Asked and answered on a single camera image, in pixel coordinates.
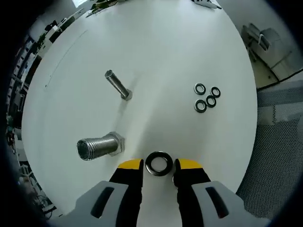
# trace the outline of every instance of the desk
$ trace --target desk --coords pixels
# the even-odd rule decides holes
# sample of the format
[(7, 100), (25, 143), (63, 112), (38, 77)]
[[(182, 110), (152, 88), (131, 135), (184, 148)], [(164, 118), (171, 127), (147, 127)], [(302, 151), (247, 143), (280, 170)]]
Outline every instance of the desk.
[[(117, 166), (156, 150), (201, 163), (238, 189), (253, 149), (257, 94), (242, 39), (223, 10), (189, 0), (132, 0), (76, 20), (42, 59), (24, 107), (22, 138), (46, 195), (64, 213)], [(126, 102), (106, 81), (112, 69), (133, 91)], [(194, 110), (194, 85), (221, 90)], [(116, 131), (125, 151), (83, 161), (76, 143)], [(144, 170), (138, 226), (181, 226), (172, 175)]]

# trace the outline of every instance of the bolt thread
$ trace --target bolt thread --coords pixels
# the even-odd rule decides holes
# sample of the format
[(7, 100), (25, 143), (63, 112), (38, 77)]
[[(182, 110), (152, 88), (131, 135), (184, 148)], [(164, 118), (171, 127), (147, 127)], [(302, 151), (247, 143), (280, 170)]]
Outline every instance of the bolt thread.
[(121, 94), (122, 98), (127, 98), (129, 95), (128, 90), (123, 86), (118, 77), (112, 72), (112, 70), (108, 70), (105, 73), (105, 78), (117, 89), (117, 91)]
[(112, 135), (102, 138), (89, 138), (79, 140), (78, 154), (83, 160), (93, 160), (112, 153), (118, 149), (118, 142)]

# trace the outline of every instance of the white round table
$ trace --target white round table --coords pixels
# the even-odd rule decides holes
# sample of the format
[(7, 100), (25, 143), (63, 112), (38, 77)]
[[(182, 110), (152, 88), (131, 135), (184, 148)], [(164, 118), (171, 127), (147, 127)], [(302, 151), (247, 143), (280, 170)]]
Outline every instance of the white round table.
[[(133, 91), (124, 101), (106, 81), (112, 69)], [(199, 96), (194, 85), (203, 83)], [(221, 97), (194, 110), (212, 86)], [(238, 189), (253, 149), (257, 96), (252, 67), (223, 10), (190, 0), (130, 0), (76, 20), (42, 59), (25, 102), (22, 138), (46, 195), (65, 214), (117, 166), (161, 150), (193, 159), (211, 180)], [(83, 161), (82, 138), (116, 131), (125, 151)], [(144, 169), (138, 226), (181, 226), (172, 174)]]

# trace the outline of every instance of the window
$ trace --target window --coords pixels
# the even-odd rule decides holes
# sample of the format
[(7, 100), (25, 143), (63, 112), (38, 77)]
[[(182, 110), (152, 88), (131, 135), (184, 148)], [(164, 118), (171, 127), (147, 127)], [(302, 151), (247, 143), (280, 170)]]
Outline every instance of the window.
[(77, 8), (79, 5), (83, 4), (84, 2), (86, 2), (87, 0), (72, 0), (72, 2), (74, 3), (75, 7)]

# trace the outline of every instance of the hex bolt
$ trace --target hex bolt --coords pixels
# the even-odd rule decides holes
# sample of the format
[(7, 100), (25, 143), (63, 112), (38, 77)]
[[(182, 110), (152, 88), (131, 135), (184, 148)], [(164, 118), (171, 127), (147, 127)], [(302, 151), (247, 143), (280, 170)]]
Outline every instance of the hex bolt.
[(80, 158), (93, 160), (104, 155), (114, 156), (124, 151), (124, 138), (116, 132), (110, 132), (102, 138), (81, 139), (77, 143)]
[(121, 98), (128, 101), (132, 98), (132, 92), (126, 89), (118, 77), (113, 73), (112, 70), (108, 70), (105, 73), (105, 78), (114, 86), (115, 89), (121, 94)]

